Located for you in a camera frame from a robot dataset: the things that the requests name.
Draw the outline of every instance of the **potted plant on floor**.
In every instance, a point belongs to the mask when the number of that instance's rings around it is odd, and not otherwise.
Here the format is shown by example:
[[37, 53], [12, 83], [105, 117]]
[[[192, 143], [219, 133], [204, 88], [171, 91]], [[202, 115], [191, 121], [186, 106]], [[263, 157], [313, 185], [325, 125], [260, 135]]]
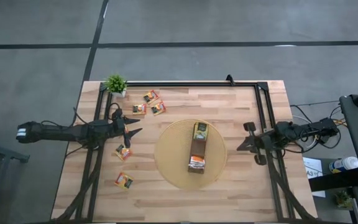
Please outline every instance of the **potted plant on floor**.
[[119, 74], [111, 75], [104, 82], [104, 85], [113, 96], [125, 97], [125, 93], [127, 90], [127, 82]]

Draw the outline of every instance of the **wooden table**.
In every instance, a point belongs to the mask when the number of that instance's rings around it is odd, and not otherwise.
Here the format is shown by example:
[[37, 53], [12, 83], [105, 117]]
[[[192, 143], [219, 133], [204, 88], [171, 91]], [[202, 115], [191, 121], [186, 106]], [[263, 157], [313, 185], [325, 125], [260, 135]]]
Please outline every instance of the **wooden table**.
[[[93, 120], [99, 84], [100, 82], [85, 82], [83, 85], [78, 112], [85, 121]], [[268, 81], [268, 86], [276, 121], [291, 120], [284, 82]], [[254, 155], [249, 152], [236, 151], [237, 146], [248, 135], [242, 127], [243, 123], [255, 122], [257, 133], [260, 133], [254, 89], [153, 88], [164, 101], [167, 107], [166, 113], [154, 116], [148, 109], [148, 114], [145, 116], [131, 115], [132, 105], [143, 103], [142, 96], [150, 89], [128, 88], [125, 98], [114, 99], [129, 118], [141, 119], [138, 123], [128, 125], [128, 128], [143, 128], [143, 130], [132, 138], [131, 148], [134, 155], [125, 162], [114, 153], [122, 139], [114, 138], [106, 141], [93, 221], [267, 222], [277, 220], [267, 166], [258, 166], [254, 162]], [[268, 118], [265, 102], [263, 104], [265, 117]], [[222, 175], [215, 183], [201, 190], [185, 191], [174, 187], [160, 175], [155, 165], [154, 145], [158, 137], [169, 124], [182, 119], [203, 119], [213, 124], [223, 136], [227, 147], [227, 164]], [[68, 152], [78, 146], [78, 143], [70, 143]], [[78, 193], [85, 157], [84, 149], [65, 160], [52, 218], [62, 214]], [[291, 190], [307, 211], [317, 217], [302, 156], [287, 153], [284, 161]], [[135, 178], [128, 191], [114, 185], [120, 171]], [[282, 192], [280, 198], [285, 210]], [[88, 198], [85, 200], [84, 211], [88, 208], [87, 201]]]

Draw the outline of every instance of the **white pot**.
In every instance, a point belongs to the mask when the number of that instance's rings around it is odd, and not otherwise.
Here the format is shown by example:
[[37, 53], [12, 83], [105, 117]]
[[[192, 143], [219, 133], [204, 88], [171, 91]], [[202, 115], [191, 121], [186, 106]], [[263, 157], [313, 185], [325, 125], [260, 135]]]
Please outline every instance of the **white pot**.
[[118, 97], [118, 98], [124, 98], [125, 97], [125, 93], [127, 93], [127, 90], [125, 89], [124, 91], [122, 91], [122, 93], [111, 93], [113, 96]]

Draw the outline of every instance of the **concrete floor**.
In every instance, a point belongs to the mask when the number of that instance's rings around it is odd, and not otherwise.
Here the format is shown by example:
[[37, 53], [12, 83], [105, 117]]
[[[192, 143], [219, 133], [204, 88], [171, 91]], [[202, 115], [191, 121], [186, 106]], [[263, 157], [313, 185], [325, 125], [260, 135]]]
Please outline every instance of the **concrete floor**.
[[[102, 0], [0, 0], [0, 44], [92, 43], [101, 5]], [[110, 0], [99, 42], [312, 40], [358, 40], [358, 1]], [[19, 144], [16, 126], [44, 119], [71, 123], [89, 52], [0, 50], [0, 145], [31, 155], [28, 164], [10, 166], [0, 193], [0, 223], [49, 219], [67, 143]], [[113, 72], [128, 80], [222, 80], [227, 74], [284, 80], [291, 104], [312, 103], [358, 93], [358, 46], [98, 49], [90, 80]], [[304, 109], [317, 120], [335, 106]], [[305, 154], [352, 155], [345, 129], [337, 148]], [[315, 202], [323, 220], [350, 222], [330, 200]]]

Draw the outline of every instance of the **woven placemat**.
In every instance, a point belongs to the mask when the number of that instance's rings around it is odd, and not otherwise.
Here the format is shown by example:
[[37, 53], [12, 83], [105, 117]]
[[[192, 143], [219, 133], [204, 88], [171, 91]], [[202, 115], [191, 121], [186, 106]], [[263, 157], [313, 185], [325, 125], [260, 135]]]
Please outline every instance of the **woven placemat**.
[[224, 140], [218, 130], [209, 125], [205, 152], [204, 174], [188, 172], [191, 137], [196, 122], [189, 119], [172, 123], [156, 143], [154, 157], [161, 175], [174, 186], [196, 190], [213, 183], [222, 173], [227, 159]]

